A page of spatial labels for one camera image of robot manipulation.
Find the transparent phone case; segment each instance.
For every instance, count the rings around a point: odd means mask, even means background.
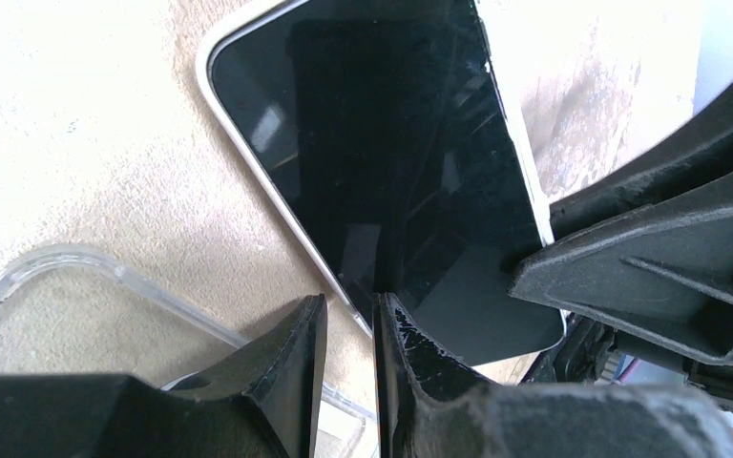
[[[55,245],[0,277],[0,374],[130,373],[167,389],[248,343],[133,269]],[[377,453],[373,411],[325,385],[316,456]]]

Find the textured black plastic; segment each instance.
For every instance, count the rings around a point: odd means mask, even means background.
[[[733,83],[656,147],[598,183],[555,203],[561,239],[643,205],[661,203],[733,171]]]
[[[511,294],[733,364],[733,172],[541,250]]]
[[[393,295],[381,295],[374,323],[384,458],[733,456],[732,433],[696,390],[502,386],[434,342]]]
[[[326,310],[305,298],[169,392],[129,375],[0,376],[0,456],[313,456]]]

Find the cracked screen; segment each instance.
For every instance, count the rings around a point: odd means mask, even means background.
[[[218,44],[209,75],[368,323],[394,292],[469,364],[559,340],[557,310],[506,294],[541,236],[473,3],[292,3]]]

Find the smartphone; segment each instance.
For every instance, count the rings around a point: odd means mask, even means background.
[[[542,350],[559,310],[510,298],[553,241],[514,94],[466,0],[263,0],[201,44],[210,107],[353,318],[376,292],[467,364]]]

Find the white phone frame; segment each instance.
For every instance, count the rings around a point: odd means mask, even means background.
[[[274,185],[273,181],[271,181],[267,172],[265,172],[265,169],[260,164],[257,156],[251,150],[251,147],[248,145],[248,142],[245,140],[234,121],[223,109],[220,100],[212,89],[212,84],[209,79],[210,59],[212,58],[214,49],[218,44],[220,44],[220,42],[238,39],[241,36],[257,29],[262,24],[280,17],[307,1],[310,0],[254,0],[222,18],[218,24],[209,30],[199,44],[198,54],[195,60],[196,80],[198,81],[200,92],[206,100],[206,103],[209,105],[209,108],[212,110],[212,113],[215,114],[215,117],[220,122],[223,130],[226,131],[238,151],[240,151],[240,154],[246,164],[248,164],[248,167],[251,169],[252,173],[254,173],[255,178],[277,207],[277,210],[280,212],[280,215],[283,217],[285,222],[287,222],[291,232],[294,233],[304,250],[308,255],[310,255],[310,258],[313,259],[313,262],[322,272],[325,280],[336,295],[346,304],[352,318],[369,336],[371,336],[372,332],[367,325],[367,322],[361,317],[361,314],[358,313],[352,302],[350,302],[349,297],[343,287],[339,284],[335,274],[330,270],[325,259],[322,257],[321,253],[319,253],[319,250],[316,249],[316,246],[310,240],[310,237],[304,231],[303,227],[290,210],[290,207],[288,207],[287,202],[285,202],[282,195],[277,190],[277,187]],[[504,43],[505,41],[503,41],[504,37],[502,34],[504,30],[507,30],[505,27],[498,24],[499,21],[495,20],[501,19],[501,17],[494,18],[492,13],[498,12],[498,10],[492,11],[492,8],[497,8],[497,6],[490,5],[491,2],[492,0],[476,2],[479,17],[485,25],[485,34],[487,35],[490,43],[491,57],[488,71],[490,70],[490,67],[492,67],[493,56],[501,56],[504,51],[503,46],[494,46],[492,43]],[[505,81],[504,78],[496,78],[496,89],[498,90],[499,96],[504,104],[504,116],[507,121],[508,131],[513,141],[519,165],[524,174],[524,181],[527,187],[527,193],[530,197],[530,203],[533,206],[535,225],[541,239],[541,245],[546,246],[552,244],[555,241],[555,238],[552,233],[552,226],[549,222],[549,202],[546,199],[546,195],[544,195],[541,190],[540,182],[538,181],[533,151],[530,146],[530,140],[527,136],[527,130],[524,126],[524,116],[521,113],[516,89],[508,81]],[[563,333],[565,335],[565,314],[561,314],[561,318],[563,321]]]

